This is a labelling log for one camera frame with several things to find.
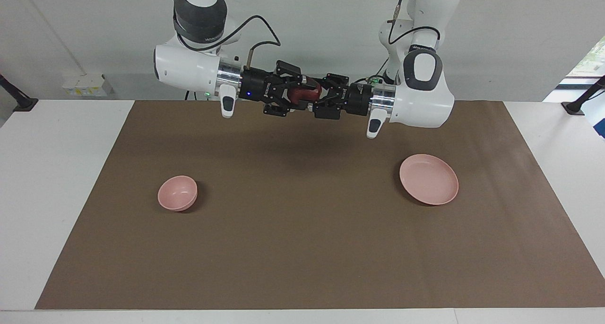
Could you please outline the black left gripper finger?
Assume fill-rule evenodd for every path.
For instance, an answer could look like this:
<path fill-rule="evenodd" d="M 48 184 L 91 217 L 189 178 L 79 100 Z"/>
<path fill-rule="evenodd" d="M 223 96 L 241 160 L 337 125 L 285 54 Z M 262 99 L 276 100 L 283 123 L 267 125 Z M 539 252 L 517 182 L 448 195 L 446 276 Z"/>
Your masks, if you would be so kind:
<path fill-rule="evenodd" d="M 345 98 L 322 98 L 311 106 L 311 112 L 316 119 L 337 121 L 341 118 L 341 111 L 346 106 Z"/>
<path fill-rule="evenodd" d="M 331 96 L 333 94 L 341 94 L 341 92 L 346 89 L 348 85 L 348 76 L 343 76 L 335 73 L 327 73 L 326 76 L 322 78 L 322 89 L 326 91 L 326 96 Z"/>

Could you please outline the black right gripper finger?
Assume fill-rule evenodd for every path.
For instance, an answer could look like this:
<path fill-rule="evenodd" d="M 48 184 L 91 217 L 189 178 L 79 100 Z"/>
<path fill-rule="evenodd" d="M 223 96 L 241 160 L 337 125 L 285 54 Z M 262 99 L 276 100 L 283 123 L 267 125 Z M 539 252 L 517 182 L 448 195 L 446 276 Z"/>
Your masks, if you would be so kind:
<path fill-rule="evenodd" d="M 299 67 L 285 61 L 276 61 L 275 76 L 278 77 L 278 83 L 275 84 L 276 90 L 287 90 L 292 88 L 301 88 L 304 90 L 322 89 L 318 81 L 302 74 Z"/>
<path fill-rule="evenodd" d="M 301 100 L 298 104 L 293 104 L 285 98 L 279 98 L 278 100 L 266 103 L 263 107 L 263 114 L 286 117 L 291 112 L 308 109 L 308 105 L 309 102 L 304 100 Z"/>

